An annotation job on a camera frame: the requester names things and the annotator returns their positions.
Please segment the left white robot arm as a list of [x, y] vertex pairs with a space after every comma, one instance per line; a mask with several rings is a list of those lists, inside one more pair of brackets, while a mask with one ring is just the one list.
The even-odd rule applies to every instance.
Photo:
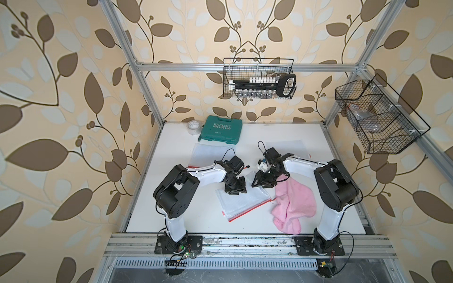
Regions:
[[197, 189], [213, 183], [224, 183], [228, 194], [246, 193], [245, 178], [240, 174], [247, 166], [234, 156], [215, 161], [206, 167], [188, 169], [176, 165], [153, 193], [157, 213], [165, 217], [166, 237], [171, 244], [183, 245], [187, 237], [184, 213]]

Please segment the pink wiping cloth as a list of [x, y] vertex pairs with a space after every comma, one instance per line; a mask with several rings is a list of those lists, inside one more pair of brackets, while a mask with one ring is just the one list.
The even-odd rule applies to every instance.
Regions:
[[282, 233], [298, 235], [302, 226], [299, 219], [316, 214], [313, 191], [293, 178], [281, 180], [275, 187], [277, 205], [271, 211], [273, 223]]

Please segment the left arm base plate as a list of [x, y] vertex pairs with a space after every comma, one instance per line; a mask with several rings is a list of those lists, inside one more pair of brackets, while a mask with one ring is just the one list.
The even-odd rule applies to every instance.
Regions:
[[198, 255], [202, 251], [203, 237], [185, 235], [180, 241], [175, 242], [167, 234], [158, 236], [154, 253], [157, 255], [182, 255], [185, 253]]

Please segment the aluminium front rail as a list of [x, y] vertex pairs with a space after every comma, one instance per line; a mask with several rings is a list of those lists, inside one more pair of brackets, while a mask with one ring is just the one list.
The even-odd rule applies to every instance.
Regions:
[[[340, 236], [340, 250], [317, 254], [304, 248], [293, 236], [281, 234], [201, 234], [184, 251], [197, 257], [212, 258], [310, 258], [321, 259], [397, 259], [397, 254], [383, 235]], [[165, 255], [169, 248], [156, 233], [114, 233], [104, 252], [106, 257], [154, 257]]]

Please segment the plastic bag in right basket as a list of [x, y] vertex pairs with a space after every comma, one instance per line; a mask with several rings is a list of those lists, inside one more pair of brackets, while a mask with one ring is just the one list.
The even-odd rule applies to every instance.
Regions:
[[349, 105], [351, 112], [355, 119], [357, 120], [357, 125], [359, 129], [363, 132], [377, 132], [380, 127], [378, 123], [378, 117], [376, 114], [373, 114], [371, 111], [362, 109], [357, 104]]

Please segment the clear tape roll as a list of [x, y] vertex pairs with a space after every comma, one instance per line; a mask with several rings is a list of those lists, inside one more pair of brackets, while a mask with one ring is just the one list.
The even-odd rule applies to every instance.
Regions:
[[198, 120], [191, 120], [186, 124], [187, 131], [190, 135], [199, 135], [202, 132], [202, 123]]

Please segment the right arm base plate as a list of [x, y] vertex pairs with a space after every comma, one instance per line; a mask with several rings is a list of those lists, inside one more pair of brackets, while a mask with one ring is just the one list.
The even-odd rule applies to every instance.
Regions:
[[325, 240], [321, 236], [297, 236], [293, 238], [299, 256], [344, 256], [346, 253], [340, 237]]

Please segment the black white tool in basket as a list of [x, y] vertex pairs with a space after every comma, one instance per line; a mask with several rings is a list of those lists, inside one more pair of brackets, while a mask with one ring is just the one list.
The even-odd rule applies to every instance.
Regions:
[[226, 89], [239, 98], [291, 99], [297, 89], [296, 79], [295, 74], [250, 77], [248, 80], [229, 80]]

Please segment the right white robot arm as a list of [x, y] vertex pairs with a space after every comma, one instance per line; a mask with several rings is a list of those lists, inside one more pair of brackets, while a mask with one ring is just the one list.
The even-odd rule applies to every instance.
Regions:
[[253, 187], [273, 188], [290, 179], [292, 173], [304, 175], [317, 182], [324, 203], [320, 223], [313, 234], [313, 251], [325, 254], [337, 243], [340, 224], [348, 208], [356, 205], [357, 195], [362, 192], [355, 184], [343, 163], [333, 159], [327, 163], [295, 157], [292, 153], [279, 154], [275, 148], [264, 152], [264, 159], [252, 182]]

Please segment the green plastic tool case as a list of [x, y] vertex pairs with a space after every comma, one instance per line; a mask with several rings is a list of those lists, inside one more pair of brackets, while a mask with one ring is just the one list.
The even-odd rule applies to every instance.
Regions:
[[198, 141], [207, 140], [236, 145], [239, 142], [243, 121], [209, 116], [206, 119]]

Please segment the stack of clear document bags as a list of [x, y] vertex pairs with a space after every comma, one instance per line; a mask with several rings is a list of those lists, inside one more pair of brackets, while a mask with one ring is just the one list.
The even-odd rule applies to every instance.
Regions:
[[188, 163], [189, 168], [212, 165], [215, 161], [227, 161], [235, 156], [235, 146], [196, 145]]

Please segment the clear mesh document bag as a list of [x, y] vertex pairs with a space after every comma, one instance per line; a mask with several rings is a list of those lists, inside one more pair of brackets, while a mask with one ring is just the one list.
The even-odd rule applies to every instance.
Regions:
[[255, 208], [272, 201], [271, 195], [265, 189], [260, 186], [252, 187], [255, 175], [256, 172], [253, 171], [245, 176], [246, 193], [229, 195], [223, 189], [216, 191], [222, 207], [222, 214], [228, 222], [232, 222]]

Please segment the wiped clear document bag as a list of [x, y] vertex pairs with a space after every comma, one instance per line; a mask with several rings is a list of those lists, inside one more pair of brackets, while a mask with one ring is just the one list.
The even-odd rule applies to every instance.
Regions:
[[281, 155], [292, 153], [295, 156], [303, 159], [311, 159], [311, 154], [305, 147], [302, 140], [293, 140], [293, 141], [277, 141], [273, 144], [273, 147]]

